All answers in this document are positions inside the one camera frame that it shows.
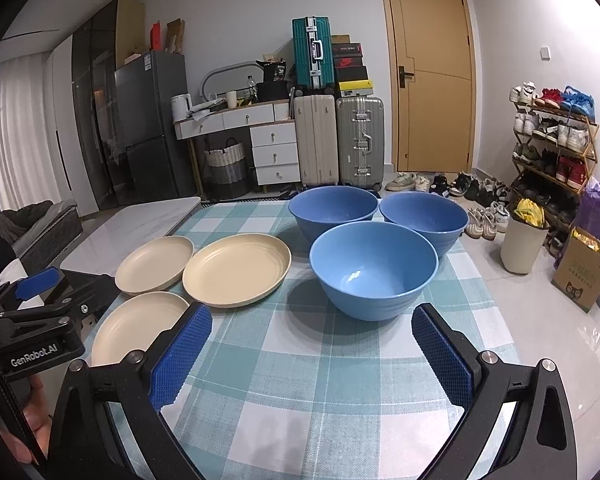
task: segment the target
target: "light blue bowl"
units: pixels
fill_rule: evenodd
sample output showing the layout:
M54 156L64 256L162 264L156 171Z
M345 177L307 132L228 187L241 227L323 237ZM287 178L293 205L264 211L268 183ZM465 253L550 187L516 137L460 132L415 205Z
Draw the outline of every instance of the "light blue bowl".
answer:
M424 236L442 258L456 243L469 223L469 216L457 203L435 193L406 191L382 199L384 219L413 229Z
M330 229L312 245L309 262L331 302L365 321L401 314L438 272L426 238L387 222Z
M291 199L289 211L312 244L323 232L337 225L371 220L378 211L378 199L357 187L315 187Z

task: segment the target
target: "silver suitcase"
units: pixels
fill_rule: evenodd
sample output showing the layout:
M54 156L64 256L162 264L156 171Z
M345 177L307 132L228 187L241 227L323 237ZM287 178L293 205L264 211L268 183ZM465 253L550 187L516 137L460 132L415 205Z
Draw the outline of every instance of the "silver suitcase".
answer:
M363 189L382 189L384 105L377 97L343 97L336 103L340 181Z
M303 186L338 183L338 134L331 95L294 99L300 180Z

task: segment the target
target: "plate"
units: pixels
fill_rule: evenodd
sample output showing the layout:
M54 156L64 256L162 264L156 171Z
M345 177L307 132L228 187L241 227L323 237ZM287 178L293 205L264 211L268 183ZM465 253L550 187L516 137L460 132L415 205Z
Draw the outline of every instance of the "plate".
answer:
M91 349L91 366L119 363L132 350L147 350L189 307L171 292L148 292L125 301L104 320Z
M180 279L193 253L193 242L184 236L151 240L120 264L116 271L116 286L132 296L164 290Z
M184 269L182 284L200 303L233 308L270 294L290 266L291 251L275 236L234 235L199 250Z

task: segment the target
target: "textured blue pad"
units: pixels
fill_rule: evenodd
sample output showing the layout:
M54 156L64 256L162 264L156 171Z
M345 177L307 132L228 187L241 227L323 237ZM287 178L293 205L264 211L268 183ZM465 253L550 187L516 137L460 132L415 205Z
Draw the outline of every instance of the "textured blue pad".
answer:
M152 371L149 400L156 412L174 403L210 334L211 311L200 305Z
M467 410L474 402L471 372L451 343L420 306L413 311L411 331L449 401Z
M41 272L24 278L16 287L16 299L27 301L56 286L60 282L60 272L55 267L49 267Z

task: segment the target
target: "white curtain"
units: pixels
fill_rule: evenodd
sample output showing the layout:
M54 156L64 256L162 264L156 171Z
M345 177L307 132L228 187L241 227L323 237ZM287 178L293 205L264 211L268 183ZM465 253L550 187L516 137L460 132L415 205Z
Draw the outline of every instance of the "white curtain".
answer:
M0 63L0 207L60 201L46 140L44 54Z

